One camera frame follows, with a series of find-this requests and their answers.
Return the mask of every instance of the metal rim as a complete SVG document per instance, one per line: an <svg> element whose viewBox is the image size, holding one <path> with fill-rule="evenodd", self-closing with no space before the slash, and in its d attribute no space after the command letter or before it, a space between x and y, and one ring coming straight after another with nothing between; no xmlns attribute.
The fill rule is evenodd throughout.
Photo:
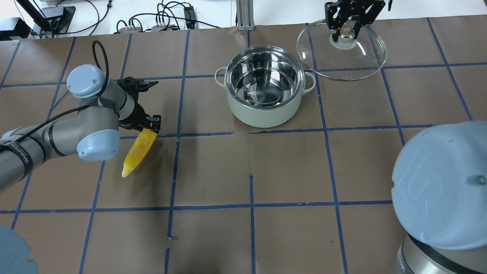
<svg viewBox="0 0 487 274"><path fill-rule="evenodd" d="M232 71L234 70L235 66L238 63L240 63L241 61L252 57L253 55L262 53L262 52L260 52L260 50L269 50L274 54L278 54L278 55L285 57L286 60L292 65L293 69L296 71L296 75L298 77L298 79L297 79L298 83L295 87L295 92L291 95L291 97L286 102L283 102L279 105L275 105L275 106L271 106L271 107L260 107L260 106L254 106L254 105L247 103L246 101L244 101L242 98L240 98L237 95L237 93L235 92L235 89L232 85L232 82L230 80L231 79L230 75L231 75ZM230 63L228 64L228 69L225 72L225 85L226 85L227 90L230 93L230 95L232 95L232 97L236 101L238 101L239 103L241 103L245 107L248 107L248 108L254 109L254 110L273 110L273 109L278 109L278 108L281 108L281 107L288 105L290 102L294 101L294 99L298 95L301 94L301 92L304 89L304 85L305 85L305 83L304 83L304 71L303 71L303 68L302 68L301 64L299 63L299 61L290 52L288 52L282 48L275 47L275 46L255 46L255 47L251 47L249 49L242 51L241 53L237 54L230 61Z"/></svg>
<svg viewBox="0 0 487 274"><path fill-rule="evenodd" d="M307 25L303 30L301 30L300 34L298 35L298 40L296 41L296 52L298 53L298 56L300 57L300 60L311 71L313 71L314 73L317 73L318 75L321 75L323 77L326 77L328 79L331 79L331 80L335 80L335 81L339 81L339 82L352 82L352 81L358 81L358 80L362 80L362 79L365 79L367 77L370 77L370 76L374 75L375 73L377 73L379 70L382 69L382 66L384 66L384 64L386 62L386 59L387 59L386 45L384 44L384 41L382 40L382 38L380 38L379 35L377 35L373 30L368 29L368 28L365 28L366 33L369 34L369 35L372 35L379 42L379 45L380 45L381 49L384 52L384 61L379 66L379 68L376 71L374 71L374 73L372 73L370 75L367 75L367 76L364 76L362 78L357 78L357 79L340 79L340 78L335 78L335 77L332 77L332 76L325 75L325 74L323 74L323 72L318 72L313 67L308 66L308 64L301 58L301 55L299 55L298 41L301 39L301 35L303 35L303 33L307 32L309 28L311 28L312 26L319 25L319 24L325 24L326 25L326 19L318 20L318 21L315 21L315 22Z"/></svg>

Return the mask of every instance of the pot handle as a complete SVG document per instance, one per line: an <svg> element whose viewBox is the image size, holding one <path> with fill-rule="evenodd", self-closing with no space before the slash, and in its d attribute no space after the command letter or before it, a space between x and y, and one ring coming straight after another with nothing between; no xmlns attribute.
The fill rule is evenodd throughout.
<svg viewBox="0 0 487 274"><path fill-rule="evenodd" d="M305 72L304 74L306 76L308 76L309 78L313 79L313 85L309 89L303 90L303 92L302 92L301 95L304 95L304 94L312 91L316 87L316 79L315 79L315 76L313 74L309 73L309 72Z"/></svg>
<svg viewBox="0 0 487 274"><path fill-rule="evenodd" d="M226 71L226 69L227 69L227 67L219 68L219 69L217 69L217 70L216 70L216 72L215 72L215 82L216 82L216 83L217 83L219 86L221 86L221 87L222 87L224 90L226 90L226 85L225 85L225 84L220 83L216 77L218 76L218 74L219 74L220 72L222 72L222 71Z"/></svg>

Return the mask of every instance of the grid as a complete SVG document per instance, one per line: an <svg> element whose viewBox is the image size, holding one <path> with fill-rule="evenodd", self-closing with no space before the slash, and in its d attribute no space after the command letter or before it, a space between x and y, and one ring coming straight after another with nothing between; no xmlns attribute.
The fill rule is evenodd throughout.
<svg viewBox="0 0 487 274"><path fill-rule="evenodd" d="M323 132L324 133L324 139L325 143L324 146L326 148L326 153L328 157L328 164L329 164L329 170L330 170L330 176L331 176L331 183L332 183L332 190L333 190L333 202L296 202L296 203L254 203L254 184L253 184L253 176L250 175L249 177L249 189L250 189L250 201L249 203L245 204L228 204L228 205L209 205L209 206L175 206L174 205L174 198L175 198L175 190L177 187L177 169L178 169L178 156L179 156L179 148L180 148L180 142L178 141L176 143L176 151L175 151L175 158L174 158L174 168L173 168L173 179L172 179L172 189L171 189L171 199L170 199L170 206L161 206L161 207L135 207L135 208L97 208L97 199L98 199L98 194L100 190L100 182L103 177L103 172L105 168L105 162L103 161L100 166L100 171L99 171L99 177L98 177L98 183L96 185L96 191L95 195L93 198L93 205L91 208L83 208L83 209L41 209L41 210L23 210L22 209L22 203L26 194L26 191L29 187L29 181L31 176L29 176L26 180L25 186L22 191L22 195L18 204L18 207L16 210L2 210L0 211L0 214L15 214L14 220L12 222L11 228L14 229L16 226L17 218L20 214L40 214L40 213L67 213L67 212L86 212L90 213L90 219L89 219L89 224L87 227L86 231L86 239L84 241L84 247L83 247L83 253L82 253L82 258L81 258L81 263L79 267L79 273L83 273L83 267L84 267L84 261L86 257L86 251L88 248L88 243L90 240L90 232L93 224L93 218L95 213L97 212L128 212L128 211L168 211L169 212L169 224L168 224L168 238L171 239L172 235L172 222L173 222L173 213L174 211L179 211L179 210L209 210L209 209L229 209L229 208L250 208L250 224L251 224L251 236L250 236L250 242L251 242L251 258L252 258L252 273L255 274L256 271L256 242L255 242L255 220L254 220L254 209L258 207L303 207L303 206L334 206L336 209L336 219L337 219L337 229L338 229L338 236L339 236L339 241L340 241L340 248L341 248L341 256L342 256L342 263L343 263L343 269L344 273L348 274L348 268L347 268L347 259L346 259L346 253L345 253L345 244L343 240L343 233L342 233L342 227L341 227L341 219L340 219L340 206L342 205L376 205L376 204L392 204L391 200L370 200L370 201L339 201L338 195L337 195L337 188L335 184L335 175L334 175L334 168L333 168L333 157L332 153L330 151L330 143L329 143L329 137L328 133L331 131L347 131L347 130L376 130L376 129L396 129L398 131L398 134L400 136L402 145L405 145L405 140L404 136L402 134L402 129L405 128L427 128L431 127L433 125L428 125L428 124L420 124L420 125L401 125L397 116L397 112L394 106L394 101L393 97L391 95L389 85L387 82L385 70L388 69L401 69L401 68L427 68L427 67L446 67L448 70L448 73L450 75L451 81L453 82L455 89L458 93L458 96L463 104L463 107L465 109L465 112L469 118L469 120L473 120L472 115L468 109L468 106L464 100L464 97L462 95L462 92L460 91L460 88L458 84L456 83L456 80L453 76L453 73L451 72L450 67L452 66L478 66L478 65L486 65L487 62L478 62L478 63L457 63L457 64L449 64L447 62L447 59L445 57L445 54L442 50L442 47L440 45L440 42L436 36L436 33L433 29L433 26L431 24L430 19L427 19L429 28L433 34L433 37L435 39L435 42L438 46L438 49L441 53L441 56L443 58L444 64L432 64L432 65L412 65L412 66L385 66L382 67L380 72L385 84L385 88L387 91L387 95L389 98L389 102L393 111L393 116L396 122L396 125L393 126L369 126L369 127L338 127L338 128L329 128L326 125L326 120L325 120L325 115L323 114L323 102L321 98L321 89L320 89L320 83L318 81L318 75L315 74L316 82L317 82L317 93L318 93L318 102L319 102L319 108L321 111L321 122L322 122L322 128L310 128L310 129L291 129L291 130L262 130L259 132L255 133L249 133L249 134L279 134L279 133L296 133L296 132ZM184 65L183 65L183 73L182 76L180 77L161 77L161 78L145 78L147 80L159 80L159 79L181 79L182 84L181 84L181 93L180 93L180 102L179 102L179 113L178 113L178 124L177 124L177 134L173 135L163 135L163 136L158 136L158 138L168 138L168 137L175 137L175 138L182 138L182 137L200 137L200 136L221 136L221 135L231 135L233 132L212 132L212 133L197 133L197 134L181 134L181 116L182 116L182 108L183 108L183 100L184 100L184 86L185 86L185 79L187 78L212 78L213 75L198 75L198 76L187 76L186 75L186 67L187 67L187 54L188 54L188 45L190 43L190 30L187 31L187 36L186 36L186 45L185 45L185 53L184 53ZM125 71L125 66L127 63L127 57L129 54L129 49L130 49L130 44L131 44L131 39L132 39L132 34L129 35L128 38L128 44L127 44L127 49L124 57L124 63L122 67L122 72L120 75L120 78L123 77L124 71ZM311 40L311 37L309 36L309 41L312 49L312 54L313 54L313 63L314 63L314 69L317 71L326 71L326 70L318 70L315 56L314 56L314 49L313 49L313 41ZM76 42L76 37L73 38L73 42L71 44L71 48L67 57L67 60L65 62L61 78L59 79L59 82L57 83L44 83L44 84L15 84L15 85L4 85L5 79L7 78L7 75L9 73L9 70L12 66L12 63L16 57L16 54L19 50L19 47L21 45L21 41L17 44L17 47L14 51L13 57L9 63L9 66L7 68L7 71L2 79L2 82L0 83L0 89L2 87L29 87L29 86L41 86L41 85L56 85L56 93L55 96L52 100L51 104L51 109L48 114L48 119L51 117L52 110L55 106L56 99L58 97L58 93L60 90L61 85L66 84L66 82L63 82L62 80L64 79L66 69L68 67L68 63L71 57L71 54L73 52L73 47ZM251 44L251 35L250 31L247 32L247 46L250 47ZM343 69L334 69L334 70L349 70L348 68L343 68ZM127 137L121 137L121 139L135 139L136 136L127 136ZM168 273L169 270L169 257L170 257L170 249L166 249L165 252L165 273Z"/></svg>

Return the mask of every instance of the black pole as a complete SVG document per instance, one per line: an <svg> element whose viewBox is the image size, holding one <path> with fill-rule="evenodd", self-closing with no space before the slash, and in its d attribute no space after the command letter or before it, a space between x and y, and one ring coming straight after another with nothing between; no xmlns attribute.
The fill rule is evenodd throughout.
<svg viewBox="0 0 487 274"><path fill-rule="evenodd" d="M29 0L17 0L17 3L19 3L22 8L34 19L34 22L40 26L40 28L44 31L50 31L51 27L49 25L49 22L47 21L42 14L37 11L37 9L30 3Z"/></svg>

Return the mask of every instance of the glass lid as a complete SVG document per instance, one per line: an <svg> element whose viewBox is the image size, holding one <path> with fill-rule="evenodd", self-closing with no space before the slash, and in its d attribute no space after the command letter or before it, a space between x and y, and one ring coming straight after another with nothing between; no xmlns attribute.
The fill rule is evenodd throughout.
<svg viewBox="0 0 487 274"><path fill-rule="evenodd" d="M337 41L326 20L306 26L298 37L296 49L303 63L312 71L337 81L355 81L376 73L386 61L382 39L368 27L360 28L357 39L348 20Z"/></svg>

